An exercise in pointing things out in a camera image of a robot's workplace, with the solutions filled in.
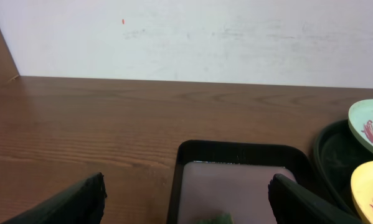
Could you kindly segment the yellow plate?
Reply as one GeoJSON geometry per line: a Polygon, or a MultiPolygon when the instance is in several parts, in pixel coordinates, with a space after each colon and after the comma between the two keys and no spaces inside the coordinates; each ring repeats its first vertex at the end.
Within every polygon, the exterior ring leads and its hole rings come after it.
{"type": "Polygon", "coordinates": [[[364,223],[373,224],[373,161],[358,166],[351,176],[354,206],[364,223]]]}

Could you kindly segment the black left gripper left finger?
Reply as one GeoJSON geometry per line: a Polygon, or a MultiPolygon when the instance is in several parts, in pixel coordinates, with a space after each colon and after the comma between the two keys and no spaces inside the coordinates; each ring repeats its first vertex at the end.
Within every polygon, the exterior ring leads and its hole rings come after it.
{"type": "Polygon", "coordinates": [[[4,224],[100,224],[107,198],[98,172],[77,182],[4,224]]]}

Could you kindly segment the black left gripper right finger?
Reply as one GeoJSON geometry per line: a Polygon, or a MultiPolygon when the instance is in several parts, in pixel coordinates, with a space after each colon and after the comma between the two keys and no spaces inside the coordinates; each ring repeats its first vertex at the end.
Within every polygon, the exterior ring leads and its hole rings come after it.
{"type": "Polygon", "coordinates": [[[275,174],[270,181],[268,200],[277,223],[361,223],[358,218],[335,207],[283,174],[275,174]]]}

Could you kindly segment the black rectangular tray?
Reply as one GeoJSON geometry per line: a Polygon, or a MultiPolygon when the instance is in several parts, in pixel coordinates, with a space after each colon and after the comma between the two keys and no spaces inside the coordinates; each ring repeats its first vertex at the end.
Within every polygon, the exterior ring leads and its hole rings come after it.
{"type": "Polygon", "coordinates": [[[167,223],[228,213],[234,223],[275,223],[268,184],[283,174],[333,203],[305,153],[276,144],[188,140],[177,151],[167,223]]]}

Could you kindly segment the mint green plate top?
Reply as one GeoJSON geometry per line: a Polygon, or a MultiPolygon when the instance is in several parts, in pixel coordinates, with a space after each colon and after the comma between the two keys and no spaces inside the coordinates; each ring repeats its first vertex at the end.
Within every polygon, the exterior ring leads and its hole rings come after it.
{"type": "Polygon", "coordinates": [[[373,99],[355,102],[349,108],[348,125],[354,137],[373,154],[373,99]]]}

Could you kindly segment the round black tray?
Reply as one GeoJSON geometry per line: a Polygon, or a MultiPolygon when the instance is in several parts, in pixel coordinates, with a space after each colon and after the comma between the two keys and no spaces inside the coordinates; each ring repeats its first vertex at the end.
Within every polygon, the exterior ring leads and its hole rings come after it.
{"type": "Polygon", "coordinates": [[[373,161],[373,154],[351,133],[348,120],[321,131],[313,147],[313,160],[336,206],[360,218],[352,200],[351,176],[358,166],[373,161]]]}

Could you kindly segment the green yellow sponge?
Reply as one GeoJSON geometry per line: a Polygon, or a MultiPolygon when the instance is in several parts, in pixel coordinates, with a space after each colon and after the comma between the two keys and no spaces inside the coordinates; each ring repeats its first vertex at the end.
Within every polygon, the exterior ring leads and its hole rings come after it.
{"type": "Polygon", "coordinates": [[[213,218],[201,219],[195,224],[234,224],[231,214],[223,213],[213,218]]]}

